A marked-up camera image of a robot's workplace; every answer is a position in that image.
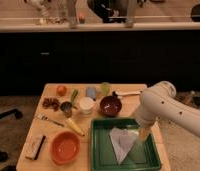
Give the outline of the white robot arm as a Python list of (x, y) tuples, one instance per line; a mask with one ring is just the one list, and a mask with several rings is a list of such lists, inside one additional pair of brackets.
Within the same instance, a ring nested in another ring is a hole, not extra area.
[(168, 81), (144, 89), (134, 111), (136, 122), (141, 128), (150, 128), (157, 116), (166, 117), (200, 138), (200, 110), (178, 102), (175, 96), (176, 88)]

